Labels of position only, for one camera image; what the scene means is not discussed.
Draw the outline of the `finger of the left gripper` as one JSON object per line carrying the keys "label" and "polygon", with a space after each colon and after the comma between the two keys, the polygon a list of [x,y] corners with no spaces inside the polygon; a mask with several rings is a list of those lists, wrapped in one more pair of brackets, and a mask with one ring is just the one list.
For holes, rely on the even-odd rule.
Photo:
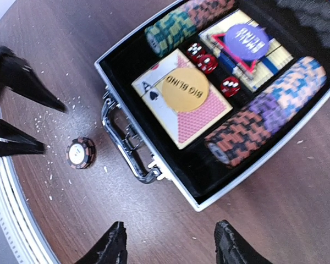
{"label": "finger of the left gripper", "polygon": [[65,113],[67,108],[38,78],[30,64],[0,46],[0,97],[5,87],[43,106]]}
{"label": "finger of the left gripper", "polygon": [[44,154],[45,150],[43,143],[0,119],[0,157],[38,155]]}

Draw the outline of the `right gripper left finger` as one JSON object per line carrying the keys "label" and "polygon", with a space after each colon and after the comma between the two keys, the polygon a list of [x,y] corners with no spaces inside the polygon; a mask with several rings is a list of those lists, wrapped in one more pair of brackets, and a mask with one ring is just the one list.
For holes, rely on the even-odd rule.
{"label": "right gripper left finger", "polygon": [[124,223],[116,221],[78,263],[127,263],[127,233]]}

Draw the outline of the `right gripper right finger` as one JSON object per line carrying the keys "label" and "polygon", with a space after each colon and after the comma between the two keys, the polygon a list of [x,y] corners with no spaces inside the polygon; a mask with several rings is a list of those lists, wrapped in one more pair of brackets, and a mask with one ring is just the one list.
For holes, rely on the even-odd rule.
{"label": "right gripper right finger", "polygon": [[216,223],[214,229],[216,263],[249,264],[271,262],[259,254],[226,220]]}

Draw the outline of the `aluminium poker case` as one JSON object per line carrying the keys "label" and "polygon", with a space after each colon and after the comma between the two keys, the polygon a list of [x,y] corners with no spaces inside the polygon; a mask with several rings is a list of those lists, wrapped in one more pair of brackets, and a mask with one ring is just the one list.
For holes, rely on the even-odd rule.
{"label": "aluminium poker case", "polygon": [[130,79],[155,60],[141,30],[150,18],[112,46],[95,67],[106,84],[102,122],[135,177],[170,179],[196,211],[241,183],[298,184],[315,188],[330,179],[330,1],[244,1],[244,10],[272,29],[297,55],[310,54],[325,67],[327,82],[297,117],[258,153],[226,169],[195,144],[184,154],[170,146],[163,129],[130,91]]}

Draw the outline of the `red die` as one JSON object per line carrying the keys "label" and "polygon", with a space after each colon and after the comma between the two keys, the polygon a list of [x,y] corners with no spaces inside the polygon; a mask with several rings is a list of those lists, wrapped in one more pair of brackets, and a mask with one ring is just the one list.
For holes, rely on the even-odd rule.
{"label": "red die", "polygon": [[221,82],[220,88],[225,97],[232,97],[240,90],[239,80],[234,76],[229,76]]}

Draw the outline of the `purple round button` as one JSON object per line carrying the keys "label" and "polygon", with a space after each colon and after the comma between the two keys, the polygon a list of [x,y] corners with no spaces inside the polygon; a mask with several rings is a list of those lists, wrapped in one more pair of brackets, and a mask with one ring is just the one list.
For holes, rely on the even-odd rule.
{"label": "purple round button", "polygon": [[236,24],[225,34],[226,47],[238,58],[245,61],[258,60],[270,48],[270,40],[263,28],[249,24]]}

